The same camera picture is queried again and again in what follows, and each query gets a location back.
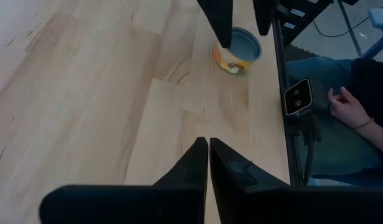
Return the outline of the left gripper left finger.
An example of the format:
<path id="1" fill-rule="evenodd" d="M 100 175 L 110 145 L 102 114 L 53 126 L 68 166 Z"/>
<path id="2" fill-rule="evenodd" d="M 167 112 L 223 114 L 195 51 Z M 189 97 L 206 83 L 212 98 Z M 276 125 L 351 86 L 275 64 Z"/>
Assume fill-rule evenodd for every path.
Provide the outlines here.
<path id="1" fill-rule="evenodd" d="M 41 201 L 42 223 L 203 223 L 208 143 L 198 137 L 153 185 L 65 185 Z"/>

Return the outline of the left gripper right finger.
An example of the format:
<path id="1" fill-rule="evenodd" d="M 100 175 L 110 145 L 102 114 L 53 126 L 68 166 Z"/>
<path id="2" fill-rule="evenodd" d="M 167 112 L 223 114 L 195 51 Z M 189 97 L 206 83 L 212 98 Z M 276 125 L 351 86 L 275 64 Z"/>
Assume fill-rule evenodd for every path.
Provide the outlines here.
<path id="1" fill-rule="evenodd" d="M 209 152 L 222 223 L 383 223 L 383 188 L 290 186 L 218 138 Z"/>

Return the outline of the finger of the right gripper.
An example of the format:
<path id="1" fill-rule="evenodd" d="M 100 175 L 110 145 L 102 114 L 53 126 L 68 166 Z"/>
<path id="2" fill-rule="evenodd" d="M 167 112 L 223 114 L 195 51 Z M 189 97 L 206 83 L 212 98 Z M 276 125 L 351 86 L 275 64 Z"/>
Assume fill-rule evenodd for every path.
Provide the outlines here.
<path id="1" fill-rule="evenodd" d="M 255 18 L 260 35 L 267 35 L 277 9 L 276 0 L 253 0 Z"/>
<path id="2" fill-rule="evenodd" d="M 197 0 L 197 2 L 221 46 L 229 48 L 232 40 L 233 0 Z"/>

